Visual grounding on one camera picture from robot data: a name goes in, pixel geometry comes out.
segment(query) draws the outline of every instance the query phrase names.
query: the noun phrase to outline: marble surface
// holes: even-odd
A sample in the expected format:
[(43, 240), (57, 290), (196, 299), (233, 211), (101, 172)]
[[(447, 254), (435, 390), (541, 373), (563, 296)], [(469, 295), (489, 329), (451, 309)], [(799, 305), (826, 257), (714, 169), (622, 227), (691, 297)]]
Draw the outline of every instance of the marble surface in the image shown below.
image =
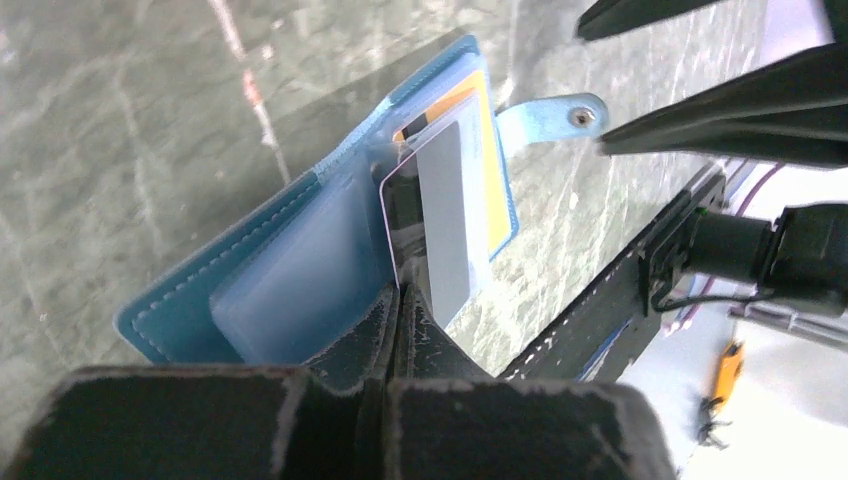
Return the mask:
[[(590, 0), (0, 0), (0, 465), (70, 369), (136, 363), (115, 310), (282, 188), (458, 32), (499, 106), (591, 91), (613, 125), (755, 57), (764, 2), (619, 38), (571, 34)], [(523, 230), (449, 331), (497, 373), (698, 170), (511, 159)]]

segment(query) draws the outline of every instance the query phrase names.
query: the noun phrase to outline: blue wallet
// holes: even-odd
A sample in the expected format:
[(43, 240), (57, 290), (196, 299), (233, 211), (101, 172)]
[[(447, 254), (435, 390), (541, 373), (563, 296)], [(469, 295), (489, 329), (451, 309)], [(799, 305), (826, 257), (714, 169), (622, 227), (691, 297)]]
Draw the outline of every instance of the blue wallet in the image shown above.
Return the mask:
[(373, 146), (396, 142), (422, 122), (426, 128), (470, 94), (482, 105), (494, 258), (519, 229), (506, 159), (531, 143), (598, 136), (608, 114), (599, 98), (583, 93), (496, 115), (485, 59), (467, 35), (395, 89), (314, 168), (118, 312), (119, 333), (156, 364), (292, 364), (325, 349), (394, 275)]

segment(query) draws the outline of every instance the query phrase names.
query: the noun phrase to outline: stitching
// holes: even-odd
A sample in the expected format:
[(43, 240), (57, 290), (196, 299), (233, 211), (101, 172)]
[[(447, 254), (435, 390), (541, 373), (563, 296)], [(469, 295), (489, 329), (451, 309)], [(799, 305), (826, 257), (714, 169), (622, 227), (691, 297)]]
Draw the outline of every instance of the stitching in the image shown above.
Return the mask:
[(187, 287), (190, 283), (192, 283), (192, 282), (194, 282), (195, 280), (197, 280), (198, 278), (200, 278), (200, 277), (201, 277), (201, 276), (202, 276), (205, 272), (208, 272), (208, 271), (209, 271), (209, 268), (210, 268), (211, 266), (215, 265), (216, 263), (220, 262), (223, 258), (227, 257), (227, 256), (228, 256), (228, 255), (229, 255), (229, 254), (230, 254), (233, 250), (235, 250), (236, 248), (238, 248), (238, 246), (239, 246), (239, 245), (241, 245), (242, 243), (244, 243), (245, 241), (247, 241), (248, 239), (250, 239), (251, 237), (253, 237), (255, 234), (259, 233), (261, 230), (263, 230), (263, 229), (265, 229), (266, 227), (268, 227), (268, 225), (272, 224), (272, 223), (274, 222), (274, 220), (275, 220), (277, 217), (279, 217), (280, 215), (282, 215), (283, 213), (285, 213), (285, 212), (286, 212), (286, 210), (288, 210), (288, 209), (289, 209), (289, 208), (290, 208), (290, 207), (291, 207), (291, 206), (292, 206), (295, 202), (297, 202), (298, 200), (300, 200), (300, 199), (301, 199), (304, 195), (306, 195), (307, 193), (309, 193), (312, 189), (314, 189), (314, 188), (315, 188), (315, 187), (317, 187), (318, 185), (319, 185), (319, 184), (318, 184), (317, 182), (314, 182), (312, 185), (310, 185), (309, 187), (307, 187), (307, 188), (306, 188), (306, 190), (304, 190), (303, 192), (301, 192), (300, 194), (298, 194), (298, 196), (296, 196), (295, 198), (293, 198), (290, 202), (288, 202), (288, 203), (286, 203), (285, 205), (283, 205), (283, 206), (280, 208), (280, 210), (279, 210), (279, 211), (277, 211), (275, 214), (271, 215), (271, 218), (269, 218), (268, 220), (265, 220), (264, 222), (262, 222), (262, 224), (261, 224), (261, 225), (259, 225), (258, 227), (255, 227), (253, 230), (251, 230), (250, 232), (246, 233), (246, 234), (245, 234), (243, 237), (241, 237), (238, 241), (236, 241), (235, 243), (233, 243), (232, 245), (230, 245), (230, 247), (229, 247), (229, 248), (227, 248), (227, 249), (226, 249), (226, 250), (224, 250), (223, 252), (219, 253), (219, 254), (218, 254), (218, 256), (216, 256), (215, 258), (213, 258), (212, 260), (210, 260), (210, 261), (209, 261), (209, 263), (207, 263), (206, 265), (203, 265), (203, 266), (202, 266), (202, 267), (200, 267), (200, 268), (199, 268), (196, 272), (192, 273), (192, 274), (191, 274), (191, 275), (189, 275), (189, 276), (188, 276), (185, 280), (183, 280), (182, 282), (180, 282), (179, 284), (177, 284), (174, 288), (172, 288), (171, 290), (169, 290), (169, 291), (165, 292), (165, 294), (163, 294), (163, 295), (162, 295), (162, 298), (161, 298), (161, 299), (159, 299), (159, 300), (155, 300), (155, 301), (151, 302), (151, 303), (150, 303), (150, 305), (149, 305), (146, 309), (144, 309), (144, 310), (142, 310), (142, 311), (138, 312), (138, 314), (137, 314), (137, 315), (136, 315), (136, 316), (135, 316), (135, 317), (134, 317), (134, 318), (130, 321), (130, 325), (132, 326), (133, 331), (135, 331), (135, 333), (137, 333), (139, 337), (141, 337), (141, 338), (142, 338), (142, 339), (144, 339), (144, 340), (145, 340), (148, 344), (150, 344), (150, 346), (151, 346), (151, 347), (153, 347), (153, 348), (154, 348), (157, 352), (159, 352), (159, 354), (160, 354), (160, 355), (162, 355), (163, 357), (165, 357), (165, 359), (166, 359), (166, 360), (168, 360), (169, 362), (173, 362), (173, 361), (174, 361), (174, 360), (173, 360), (173, 358), (171, 358), (171, 356), (170, 356), (170, 355), (168, 355), (167, 353), (165, 353), (165, 351), (163, 351), (163, 350), (162, 350), (162, 347), (160, 347), (159, 345), (157, 345), (156, 343), (154, 343), (152, 339), (150, 339), (149, 337), (147, 337), (144, 333), (142, 333), (142, 332), (139, 330), (139, 322), (141, 321), (141, 319), (143, 319), (143, 318), (144, 318), (144, 317), (146, 317), (148, 314), (150, 314), (150, 312), (152, 312), (152, 311), (156, 310), (157, 308), (159, 308), (159, 307), (162, 305), (162, 303), (163, 303), (163, 302), (165, 302), (165, 301), (169, 300), (170, 298), (174, 297), (174, 295), (176, 295), (177, 291), (182, 290), (183, 288)]

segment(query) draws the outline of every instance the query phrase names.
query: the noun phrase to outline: yellow tool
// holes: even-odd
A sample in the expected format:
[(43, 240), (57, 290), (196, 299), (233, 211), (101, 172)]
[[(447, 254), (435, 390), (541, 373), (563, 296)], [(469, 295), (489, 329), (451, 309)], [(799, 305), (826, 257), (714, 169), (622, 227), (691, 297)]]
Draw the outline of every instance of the yellow tool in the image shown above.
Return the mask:
[(718, 364), (718, 372), (716, 373), (715, 384), (713, 385), (712, 408), (714, 412), (721, 411), (730, 394), (733, 393), (733, 387), (736, 386), (736, 379), (742, 373), (742, 354), (744, 348), (742, 342), (733, 341), (724, 350), (721, 355), (721, 360)]

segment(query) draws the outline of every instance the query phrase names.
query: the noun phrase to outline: purple cable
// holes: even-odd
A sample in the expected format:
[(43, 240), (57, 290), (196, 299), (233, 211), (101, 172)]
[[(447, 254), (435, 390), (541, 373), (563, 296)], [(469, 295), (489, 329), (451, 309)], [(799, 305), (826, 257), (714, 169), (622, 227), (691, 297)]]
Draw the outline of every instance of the purple cable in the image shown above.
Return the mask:
[[(779, 164), (775, 165), (774, 167), (772, 167), (771, 170), (766, 172), (766, 174), (763, 175), (762, 178), (760, 178), (757, 181), (757, 183), (754, 185), (754, 187), (751, 189), (751, 191), (748, 192), (748, 195), (745, 196), (745, 199), (742, 200), (742, 204), (739, 205), (739, 210), (737, 210), (734, 215), (737, 216), (737, 217), (741, 217), (742, 215), (744, 215), (745, 211), (748, 210), (748, 207), (751, 206), (751, 202), (754, 201), (754, 198), (757, 196), (757, 194), (760, 192), (760, 190), (762, 190), (762, 188), (765, 186), (765, 184), (768, 183), (769, 180), (771, 180), (771, 177), (773, 177), (777, 172), (782, 170), (784, 166), (786, 166), (786, 165), (783, 164), (783, 163), (779, 163)], [(708, 294), (710, 292), (710, 289), (713, 288), (713, 284), (715, 284), (715, 280), (716, 280), (715, 277), (708, 278), (707, 283), (704, 284), (704, 289), (701, 290), (701, 293), (699, 293), (698, 296), (703, 296), (703, 295)], [(686, 315), (683, 316), (683, 319), (680, 322), (681, 325), (682, 325), (682, 328), (684, 328), (684, 329), (689, 328), (689, 325), (692, 323), (692, 319), (695, 317), (695, 314), (698, 313), (698, 310), (700, 308), (701, 308), (700, 305), (694, 305), (691, 308), (689, 308), (689, 311), (686, 312)]]

